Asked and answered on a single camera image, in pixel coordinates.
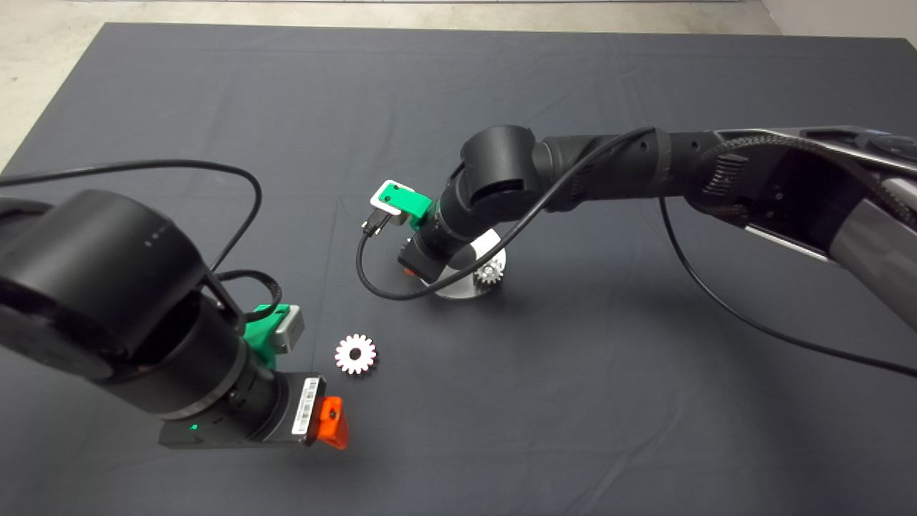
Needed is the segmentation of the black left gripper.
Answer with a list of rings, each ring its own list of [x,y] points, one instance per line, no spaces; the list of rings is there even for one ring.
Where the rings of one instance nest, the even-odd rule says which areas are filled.
[[[165,422],[158,444],[178,450],[250,449],[311,446],[318,440],[345,450],[350,431],[343,401],[324,394],[325,380],[318,373],[255,378],[248,389],[233,386],[200,414]]]

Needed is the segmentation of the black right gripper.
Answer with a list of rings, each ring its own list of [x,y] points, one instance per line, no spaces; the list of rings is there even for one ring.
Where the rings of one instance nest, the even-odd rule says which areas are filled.
[[[463,246],[455,255],[443,258],[423,248],[416,237],[411,237],[400,248],[398,262],[404,267],[404,274],[419,277],[429,284],[438,281],[443,274],[449,276],[451,273],[446,269],[459,271],[470,265],[473,262],[473,249],[471,245]]]

